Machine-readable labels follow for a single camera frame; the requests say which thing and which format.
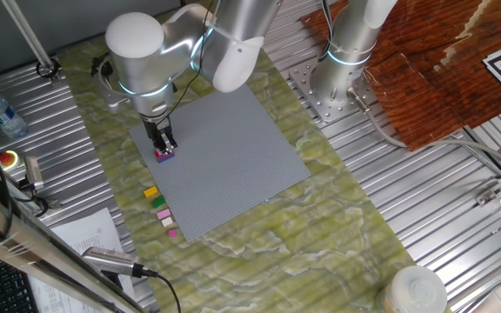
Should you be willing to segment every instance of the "wooden board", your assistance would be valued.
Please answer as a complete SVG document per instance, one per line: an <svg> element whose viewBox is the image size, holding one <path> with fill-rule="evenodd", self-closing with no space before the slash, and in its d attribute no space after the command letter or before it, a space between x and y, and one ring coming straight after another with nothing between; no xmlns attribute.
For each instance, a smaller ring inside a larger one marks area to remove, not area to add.
<svg viewBox="0 0 501 313"><path fill-rule="evenodd" d="M347 5L331 6L333 17ZM302 21L327 37L323 12ZM501 50L501 0L399 0L367 65L410 150L501 113L501 83L482 60Z"/></svg>

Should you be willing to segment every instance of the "bottle cap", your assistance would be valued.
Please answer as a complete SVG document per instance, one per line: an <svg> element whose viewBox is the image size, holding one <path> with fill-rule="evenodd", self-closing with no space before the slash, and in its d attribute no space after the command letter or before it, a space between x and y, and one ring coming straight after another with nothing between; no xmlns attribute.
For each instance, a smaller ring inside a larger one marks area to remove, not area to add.
<svg viewBox="0 0 501 313"><path fill-rule="evenodd" d="M436 301L436 287L427 279L418 279L409 286L409 294L413 302L431 304Z"/></svg>

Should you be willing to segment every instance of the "ribbed metal panel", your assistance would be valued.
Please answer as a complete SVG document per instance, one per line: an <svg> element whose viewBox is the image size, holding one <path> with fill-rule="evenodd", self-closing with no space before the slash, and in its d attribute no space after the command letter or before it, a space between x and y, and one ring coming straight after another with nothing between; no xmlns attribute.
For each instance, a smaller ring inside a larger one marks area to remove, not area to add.
<svg viewBox="0 0 501 313"><path fill-rule="evenodd" d="M293 89L291 67L322 48L320 38L298 21L320 9L317 3L286 1L284 14L266 36L264 49ZM468 150L449 145L411 153L384 141L358 110L325 124L298 96L413 259L443 280L449 298L501 264L501 205L495 201L480 207L475 201L496 182L495 174ZM372 110L383 129L395 135L381 106ZM501 146L501 116L475 131L492 148Z"/></svg>
<svg viewBox="0 0 501 313"><path fill-rule="evenodd" d="M41 218L46 225L68 223L108 208L123 249L136 254L67 80L62 71L59 74L62 82L57 85L39 77L34 66L0 76L0 93L30 130L27 137L14 141L0 130L0 150L38 157L44 179L39 195L62 204L60 210L50 210ZM24 167L11 175L22 179ZM145 308L156 308L148 281L133 279L133 284L137 301Z"/></svg>
<svg viewBox="0 0 501 313"><path fill-rule="evenodd" d="M291 67L320 51L321 38L298 21L320 9L319 3L286 0L266 35L264 50L290 86ZM18 141L0 130L0 149L38 156L46 182L40 195L63 205L49 212L44 223L56 226L108 208L124 250L136 253L64 73L60 75L63 81L55 86L38 77L34 66L0 77L0 92L30 126L30 134ZM495 201L479 207L474 200L495 182L495 174L466 149L440 146L411 153L385 142L359 111L325 124L300 98L405 248L419 265L436 271L450 298L501 264L501 206ZM380 105L372 109L384 130L394 134ZM475 132L499 148L501 116ZM23 175L23 167L12 173L16 179ZM133 283L139 303L156 307L148 282Z"/></svg>

